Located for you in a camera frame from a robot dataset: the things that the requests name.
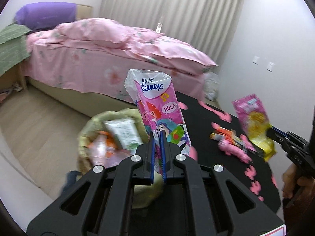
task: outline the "tissue packet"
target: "tissue packet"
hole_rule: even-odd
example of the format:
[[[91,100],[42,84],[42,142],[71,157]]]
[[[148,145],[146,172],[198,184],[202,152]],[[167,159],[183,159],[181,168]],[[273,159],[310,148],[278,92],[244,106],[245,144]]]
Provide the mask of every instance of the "tissue packet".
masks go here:
[[[159,163],[159,134],[162,130],[165,130],[168,142],[183,146],[182,154],[189,155],[190,139],[172,78],[163,72],[130,69],[125,88],[138,106],[147,133],[153,132]]]
[[[105,121],[104,123],[114,136],[119,148],[129,150],[134,155],[137,147],[143,144],[132,118]]]
[[[232,104],[248,139],[264,150],[265,160],[269,160],[276,151],[273,140],[266,136],[271,125],[262,102],[255,94],[251,94],[233,101]]]

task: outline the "silver screw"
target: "silver screw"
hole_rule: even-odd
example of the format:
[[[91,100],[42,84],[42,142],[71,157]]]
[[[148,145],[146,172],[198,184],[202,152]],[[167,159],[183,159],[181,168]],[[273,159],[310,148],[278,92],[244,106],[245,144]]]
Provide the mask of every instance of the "silver screw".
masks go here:
[[[141,160],[141,156],[140,155],[134,155],[131,157],[131,160],[134,162],[140,161]]]
[[[97,165],[93,168],[94,173],[101,173],[103,171],[103,167],[100,165]]]
[[[220,165],[220,164],[217,164],[217,165],[214,165],[214,166],[213,166],[213,169],[214,169],[216,172],[222,172],[222,171],[223,171],[223,166]]]
[[[186,160],[186,156],[183,154],[178,154],[176,155],[176,160],[180,160],[180,161]]]

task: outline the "human hand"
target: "human hand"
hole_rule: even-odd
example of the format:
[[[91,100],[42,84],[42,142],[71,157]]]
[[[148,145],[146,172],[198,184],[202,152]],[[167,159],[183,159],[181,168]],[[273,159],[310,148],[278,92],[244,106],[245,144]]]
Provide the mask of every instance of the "human hand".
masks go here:
[[[284,182],[284,187],[282,189],[283,198],[291,199],[293,197],[293,190],[296,184],[305,187],[302,194],[299,196],[299,199],[306,198],[312,193],[315,179],[312,177],[307,178],[305,176],[301,176],[297,180],[296,171],[297,166],[295,164],[292,164],[282,175],[282,181]]]

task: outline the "light switch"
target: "light switch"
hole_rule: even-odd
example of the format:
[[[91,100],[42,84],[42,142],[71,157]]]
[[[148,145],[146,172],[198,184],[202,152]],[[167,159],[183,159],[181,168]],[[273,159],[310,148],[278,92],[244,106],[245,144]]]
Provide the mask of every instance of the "light switch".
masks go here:
[[[259,60],[259,57],[258,56],[254,56],[253,63],[258,65],[258,60]]]
[[[270,63],[267,65],[267,70],[270,71],[270,72],[272,72],[274,65],[275,65],[274,63],[271,63],[271,62],[270,62]]]

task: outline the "yellow snack package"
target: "yellow snack package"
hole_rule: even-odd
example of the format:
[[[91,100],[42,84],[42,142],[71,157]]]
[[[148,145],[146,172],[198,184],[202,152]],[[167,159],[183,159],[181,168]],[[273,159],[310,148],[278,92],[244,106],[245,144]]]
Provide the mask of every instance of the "yellow snack package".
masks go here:
[[[262,102],[251,94],[232,103],[248,139],[265,152],[264,159],[268,161],[276,151],[273,140],[266,136],[271,125]]]

